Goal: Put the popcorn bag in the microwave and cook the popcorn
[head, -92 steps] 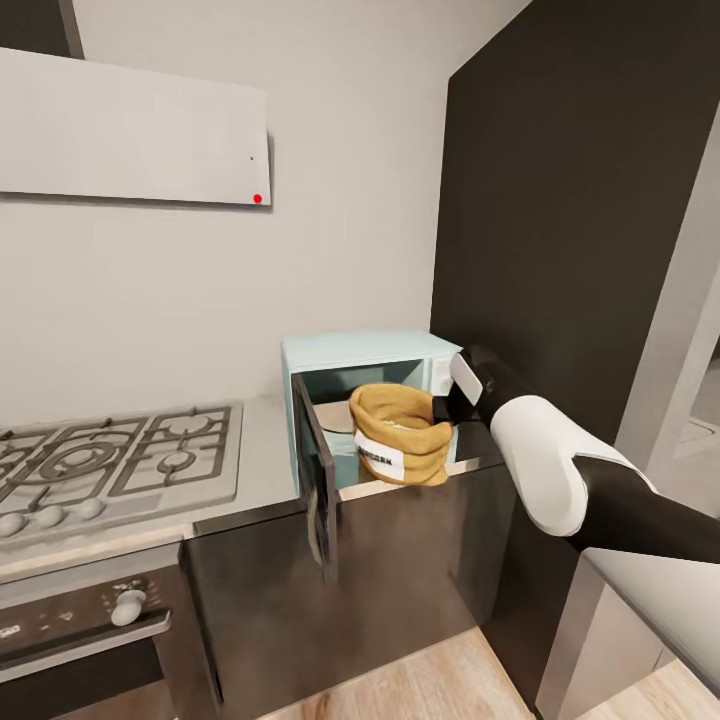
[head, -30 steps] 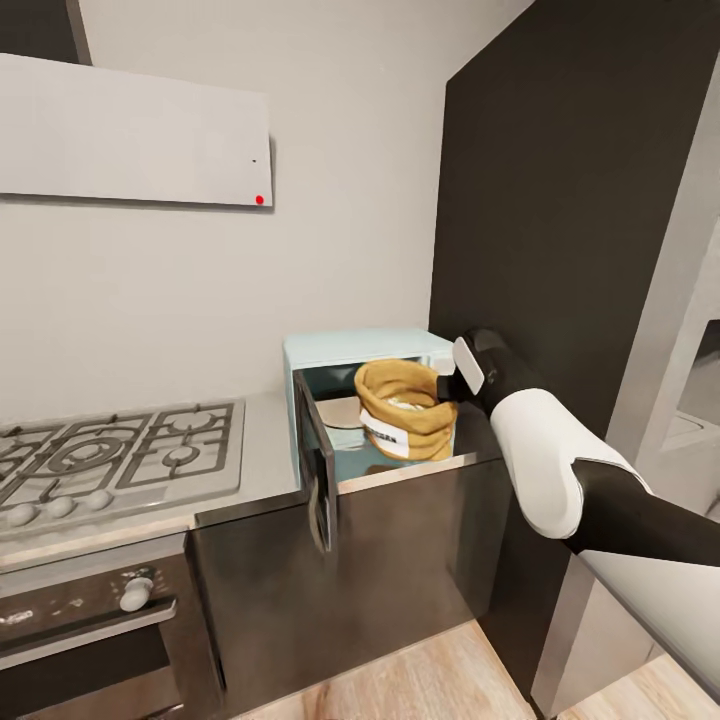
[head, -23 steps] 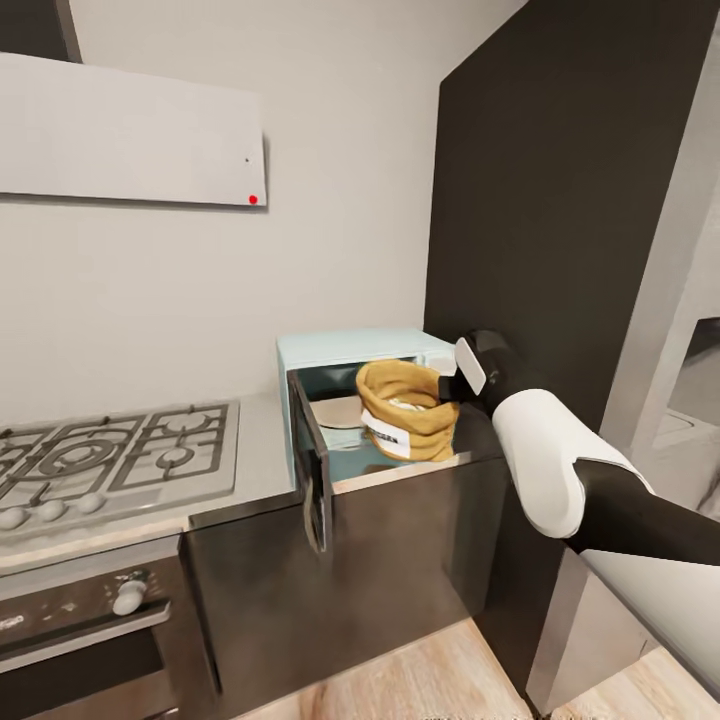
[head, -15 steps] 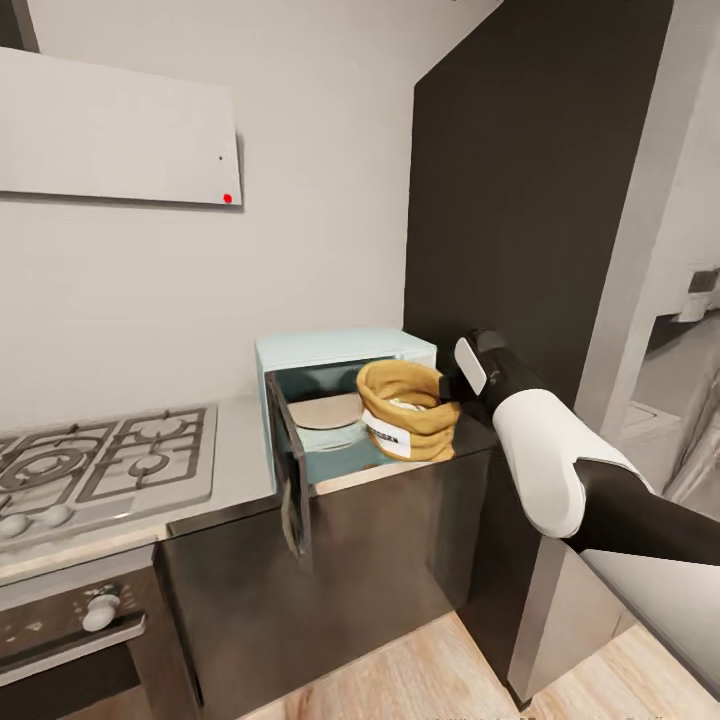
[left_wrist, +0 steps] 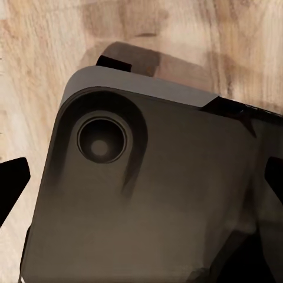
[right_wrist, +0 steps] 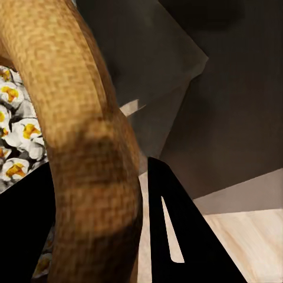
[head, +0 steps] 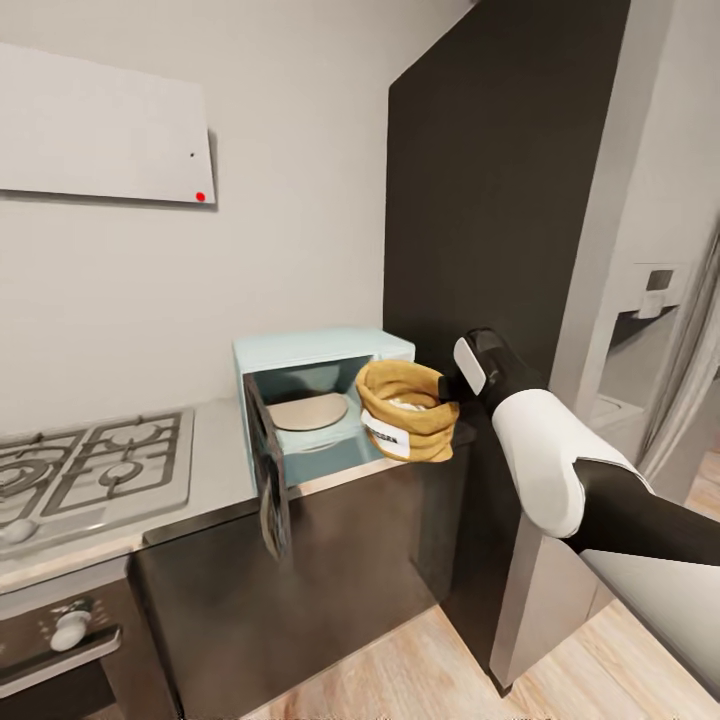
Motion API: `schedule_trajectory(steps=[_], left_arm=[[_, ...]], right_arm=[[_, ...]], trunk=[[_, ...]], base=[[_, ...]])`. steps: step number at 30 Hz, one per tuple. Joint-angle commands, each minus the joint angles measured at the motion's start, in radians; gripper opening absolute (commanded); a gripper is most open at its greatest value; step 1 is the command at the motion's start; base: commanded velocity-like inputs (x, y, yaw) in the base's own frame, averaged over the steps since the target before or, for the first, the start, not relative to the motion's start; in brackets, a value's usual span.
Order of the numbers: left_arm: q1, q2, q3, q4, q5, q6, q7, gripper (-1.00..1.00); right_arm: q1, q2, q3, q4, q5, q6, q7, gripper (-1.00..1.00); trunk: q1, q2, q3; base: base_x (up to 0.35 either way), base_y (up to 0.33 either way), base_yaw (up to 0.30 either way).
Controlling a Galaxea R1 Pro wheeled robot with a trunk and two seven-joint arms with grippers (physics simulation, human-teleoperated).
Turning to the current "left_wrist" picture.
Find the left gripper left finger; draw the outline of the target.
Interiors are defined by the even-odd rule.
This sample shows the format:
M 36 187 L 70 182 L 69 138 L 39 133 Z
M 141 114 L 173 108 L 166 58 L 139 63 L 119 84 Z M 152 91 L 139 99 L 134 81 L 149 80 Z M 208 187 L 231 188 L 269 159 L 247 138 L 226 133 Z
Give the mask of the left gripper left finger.
M 0 163 L 0 227 L 31 178 L 26 157 Z

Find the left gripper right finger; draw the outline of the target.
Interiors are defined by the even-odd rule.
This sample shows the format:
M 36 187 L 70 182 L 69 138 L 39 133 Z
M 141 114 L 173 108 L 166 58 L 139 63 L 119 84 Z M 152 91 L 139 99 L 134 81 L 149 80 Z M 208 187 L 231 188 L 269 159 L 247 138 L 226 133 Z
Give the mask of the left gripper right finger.
M 264 178 L 283 204 L 283 159 L 269 157 Z

